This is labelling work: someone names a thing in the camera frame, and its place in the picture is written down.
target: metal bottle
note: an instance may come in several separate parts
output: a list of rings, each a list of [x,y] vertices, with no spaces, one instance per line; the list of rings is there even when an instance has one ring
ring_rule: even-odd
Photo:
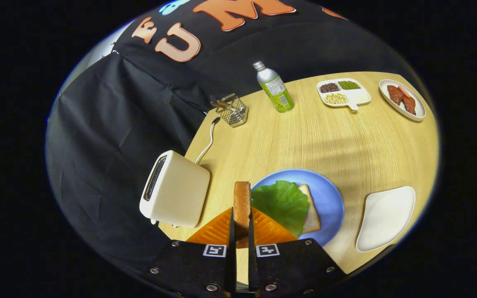
[[[284,86],[281,77],[270,68],[267,68],[263,62],[253,63],[257,70],[257,81],[266,92],[273,105],[280,113],[288,112],[294,108],[294,102],[288,95],[288,90]]]

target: black cloth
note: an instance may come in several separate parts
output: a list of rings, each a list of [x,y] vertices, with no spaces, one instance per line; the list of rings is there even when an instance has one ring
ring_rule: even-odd
[[[318,4],[284,0],[297,11],[280,15],[263,15],[261,8],[255,6],[257,19],[231,14],[246,23],[222,31],[222,24],[211,15],[193,12],[201,2],[204,0],[191,0],[167,15],[161,15],[158,8],[140,15],[113,49],[143,69],[153,68],[156,62],[188,69],[205,90],[218,96],[245,96],[261,90],[252,66],[257,60],[275,70],[285,82],[340,72],[388,72],[402,75],[418,91],[426,92],[414,70],[389,45],[351,21],[326,14]],[[157,28],[148,43],[132,37],[146,17],[151,17],[153,28]],[[201,43],[199,53],[187,62],[175,62],[155,51],[162,38],[180,50],[187,47],[177,36],[167,35],[175,23]]]
[[[61,210],[94,249],[132,273],[169,239],[139,211],[148,174],[166,149],[186,152],[205,116],[200,88],[178,79],[186,85],[175,92],[111,54],[70,84],[48,120],[46,162]]]
[[[113,48],[55,100],[46,132],[46,163],[55,198],[78,234],[121,269],[138,275],[168,237],[139,211],[142,188],[157,156],[184,154],[210,94],[261,90],[252,62],[262,60],[284,81],[321,74],[397,73],[426,97],[409,65],[358,25],[320,6],[284,0],[295,13],[258,18],[229,32],[191,0],[169,15],[158,8],[129,25]],[[158,28],[149,43],[131,35],[146,17]],[[175,62],[154,50],[161,38],[185,47],[167,30],[180,22],[197,36],[199,53]]]

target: bottle cap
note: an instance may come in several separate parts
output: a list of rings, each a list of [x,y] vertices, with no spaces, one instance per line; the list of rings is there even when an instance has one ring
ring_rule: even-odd
[[[265,70],[266,69],[266,66],[264,65],[264,63],[262,61],[257,61],[255,63],[253,63],[253,66],[255,67],[255,69],[257,71],[261,71],[261,70]]]

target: metal basket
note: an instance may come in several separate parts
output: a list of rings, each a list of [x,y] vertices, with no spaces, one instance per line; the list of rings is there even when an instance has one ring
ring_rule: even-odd
[[[229,126],[236,127],[246,123],[246,120],[248,120],[248,108],[235,93],[222,98],[221,101],[228,103],[230,107],[225,109],[216,108],[216,113],[219,113],[220,117],[226,121]]]

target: wooden table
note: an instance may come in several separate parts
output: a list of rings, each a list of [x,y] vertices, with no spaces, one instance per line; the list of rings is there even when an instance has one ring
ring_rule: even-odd
[[[348,107],[324,104],[316,83],[351,78],[371,95],[371,102],[357,113]],[[384,100],[378,83],[393,79],[411,88],[424,103],[426,117],[412,121]],[[437,175],[439,135],[434,114],[420,93],[402,76],[379,72],[321,75],[285,83],[295,108],[278,113],[264,91],[242,97],[249,107],[248,121],[231,128],[220,121],[214,127],[214,144],[200,165],[211,173],[211,181],[200,222],[195,228],[174,228],[159,223],[171,239],[187,240],[216,215],[233,205],[235,181],[254,185],[268,174],[286,168],[305,168],[322,174],[336,185],[343,197],[345,216],[338,234],[324,249],[339,267],[350,273],[381,249],[356,251],[356,238],[368,194],[410,185],[416,191],[416,206],[399,241],[417,221],[429,200]],[[210,111],[186,158],[195,161],[210,141]],[[248,283],[248,251],[237,250],[237,280]]]

